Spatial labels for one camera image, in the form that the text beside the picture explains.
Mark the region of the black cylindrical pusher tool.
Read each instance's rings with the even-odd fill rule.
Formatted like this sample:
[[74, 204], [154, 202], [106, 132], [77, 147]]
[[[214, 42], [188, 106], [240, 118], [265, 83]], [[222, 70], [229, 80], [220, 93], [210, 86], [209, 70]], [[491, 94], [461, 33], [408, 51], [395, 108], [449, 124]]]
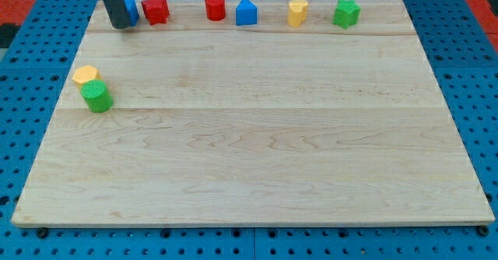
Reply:
[[131, 17], [128, 14], [125, 0], [102, 0], [113, 28], [122, 30], [129, 27]]

